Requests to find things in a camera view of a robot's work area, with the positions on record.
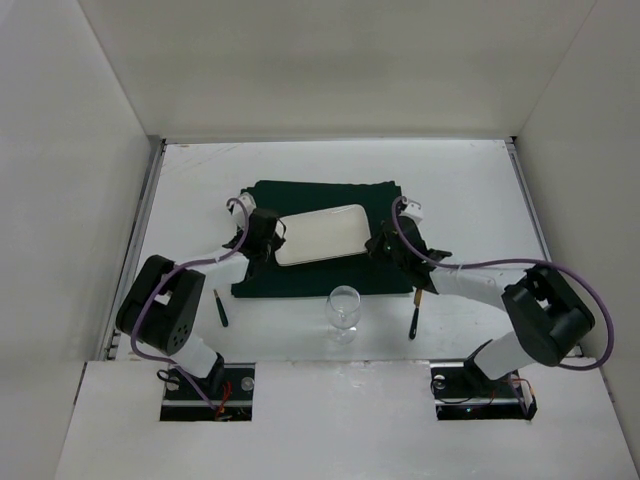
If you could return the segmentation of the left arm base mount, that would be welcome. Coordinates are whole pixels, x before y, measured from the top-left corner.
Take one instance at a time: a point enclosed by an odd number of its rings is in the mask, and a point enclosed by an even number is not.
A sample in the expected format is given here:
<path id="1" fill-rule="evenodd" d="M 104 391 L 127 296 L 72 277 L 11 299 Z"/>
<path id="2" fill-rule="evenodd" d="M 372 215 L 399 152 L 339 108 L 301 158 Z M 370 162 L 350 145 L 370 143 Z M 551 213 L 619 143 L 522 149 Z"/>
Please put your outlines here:
<path id="1" fill-rule="evenodd" d="M 196 379 L 201 395 L 175 368 L 160 369 L 164 383 L 159 420 L 162 422 L 249 422 L 253 414 L 256 365 L 226 364 L 220 380 L 207 385 Z"/>

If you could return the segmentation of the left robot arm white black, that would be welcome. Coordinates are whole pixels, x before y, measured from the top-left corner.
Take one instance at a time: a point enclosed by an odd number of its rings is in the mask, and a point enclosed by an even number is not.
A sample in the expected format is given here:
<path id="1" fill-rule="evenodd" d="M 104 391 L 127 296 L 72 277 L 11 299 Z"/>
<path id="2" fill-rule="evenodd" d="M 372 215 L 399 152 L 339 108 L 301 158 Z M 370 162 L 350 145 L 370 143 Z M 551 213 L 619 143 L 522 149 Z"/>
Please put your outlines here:
<path id="1" fill-rule="evenodd" d="M 177 264 L 149 257 L 118 310 L 116 328 L 129 336 L 135 352 L 141 343 L 158 352 L 149 359 L 197 379 L 216 375 L 221 355 L 193 333 L 201 295 L 255 276 L 284 244 L 284 231 L 275 212 L 257 208 L 230 242 L 203 259 Z"/>

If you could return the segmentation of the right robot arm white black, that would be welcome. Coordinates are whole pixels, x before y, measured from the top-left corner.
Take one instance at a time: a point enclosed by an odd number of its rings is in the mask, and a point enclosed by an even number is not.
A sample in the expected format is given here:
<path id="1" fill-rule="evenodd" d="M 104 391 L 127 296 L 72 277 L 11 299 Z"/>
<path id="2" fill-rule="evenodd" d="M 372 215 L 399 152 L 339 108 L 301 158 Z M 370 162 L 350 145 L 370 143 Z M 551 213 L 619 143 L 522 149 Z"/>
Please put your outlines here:
<path id="1" fill-rule="evenodd" d="M 506 313 L 511 330 L 464 360 L 471 384 L 497 382 L 535 363 L 557 367 L 595 326 L 594 315 L 558 270 L 540 262 L 527 269 L 445 267 L 452 254 L 427 247 L 407 217 L 382 223 L 365 248 L 371 258 L 398 267 L 418 290 Z"/>

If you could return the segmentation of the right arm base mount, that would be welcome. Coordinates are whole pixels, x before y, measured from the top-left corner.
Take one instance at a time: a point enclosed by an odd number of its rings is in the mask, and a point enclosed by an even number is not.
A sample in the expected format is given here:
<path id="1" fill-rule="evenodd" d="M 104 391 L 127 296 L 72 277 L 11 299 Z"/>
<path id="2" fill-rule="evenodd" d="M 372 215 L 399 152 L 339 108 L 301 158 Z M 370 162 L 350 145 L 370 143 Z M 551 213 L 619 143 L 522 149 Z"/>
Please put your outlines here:
<path id="1" fill-rule="evenodd" d="M 490 380 L 467 358 L 431 362 L 430 376 L 439 421 L 531 421 L 538 412 L 531 383 L 518 370 Z"/>

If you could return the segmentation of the white rectangular plate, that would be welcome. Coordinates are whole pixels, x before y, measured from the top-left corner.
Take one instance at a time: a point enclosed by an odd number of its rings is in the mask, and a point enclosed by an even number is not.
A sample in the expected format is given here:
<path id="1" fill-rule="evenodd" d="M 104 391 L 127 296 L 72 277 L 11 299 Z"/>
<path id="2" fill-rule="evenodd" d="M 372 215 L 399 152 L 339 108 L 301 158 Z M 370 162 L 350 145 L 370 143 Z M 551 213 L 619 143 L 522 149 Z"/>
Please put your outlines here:
<path id="1" fill-rule="evenodd" d="M 366 210 L 359 204 L 281 217 L 276 233 L 284 241 L 275 251 L 282 267 L 363 254 L 371 238 Z"/>

